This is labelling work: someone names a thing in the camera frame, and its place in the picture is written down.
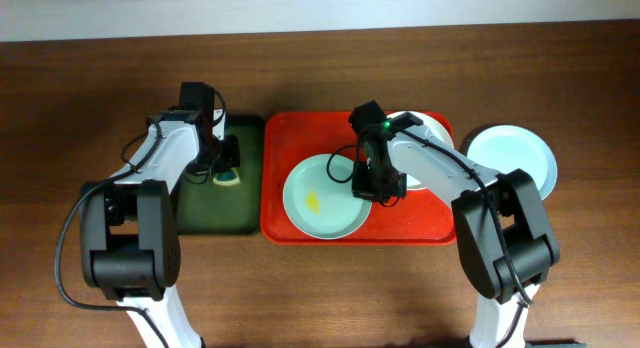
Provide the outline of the green and yellow sponge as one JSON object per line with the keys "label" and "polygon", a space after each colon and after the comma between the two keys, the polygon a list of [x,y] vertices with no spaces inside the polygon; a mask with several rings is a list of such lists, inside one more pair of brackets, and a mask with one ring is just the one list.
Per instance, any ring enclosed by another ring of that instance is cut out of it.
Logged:
{"label": "green and yellow sponge", "polygon": [[224,172],[218,172],[213,176],[212,182],[218,186],[233,186],[241,182],[239,174],[235,168]]}

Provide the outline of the mint green plate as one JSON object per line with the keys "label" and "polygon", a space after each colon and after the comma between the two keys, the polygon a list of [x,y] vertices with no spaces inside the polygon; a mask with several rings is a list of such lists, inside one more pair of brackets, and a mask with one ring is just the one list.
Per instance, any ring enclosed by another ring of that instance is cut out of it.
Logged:
{"label": "mint green plate", "polygon": [[353,196],[351,186],[326,172],[330,154],[311,156],[297,164],[285,180],[282,201],[293,225],[321,240],[344,238],[367,220],[372,203]]}

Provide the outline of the light blue plate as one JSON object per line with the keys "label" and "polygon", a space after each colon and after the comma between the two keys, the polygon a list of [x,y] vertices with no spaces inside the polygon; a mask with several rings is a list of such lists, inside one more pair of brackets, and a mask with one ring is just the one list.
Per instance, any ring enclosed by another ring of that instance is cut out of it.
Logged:
{"label": "light blue plate", "polygon": [[542,200],[558,180],[557,160],[549,145],[534,132],[516,125],[486,125],[470,132],[460,151],[472,161],[501,173],[521,169],[535,182]]}

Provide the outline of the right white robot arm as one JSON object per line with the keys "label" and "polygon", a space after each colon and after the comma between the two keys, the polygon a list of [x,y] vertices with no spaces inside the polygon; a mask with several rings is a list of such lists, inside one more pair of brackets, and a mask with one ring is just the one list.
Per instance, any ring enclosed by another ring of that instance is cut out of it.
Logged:
{"label": "right white robot arm", "polygon": [[348,118],[356,134],[355,197],[403,199],[413,177],[452,212],[461,267],[478,293],[469,347],[524,347],[533,297],[559,246],[533,178],[484,167],[430,135],[406,112],[390,118],[374,101]]}

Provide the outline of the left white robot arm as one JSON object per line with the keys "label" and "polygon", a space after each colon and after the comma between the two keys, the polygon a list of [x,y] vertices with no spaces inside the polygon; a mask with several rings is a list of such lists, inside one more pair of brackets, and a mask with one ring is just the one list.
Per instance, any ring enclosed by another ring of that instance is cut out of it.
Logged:
{"label": "left white robot arm", "polygon": [[203,82],[184,82],[179,102],[149,118],[141,146],[118,172],[81,190],[82,273],[110,308],[125,311],[149,347],[201,347],[177,290],[181,263],[171,194],[181,180],[208,183],[240,164],[225,133],[226,103]]}

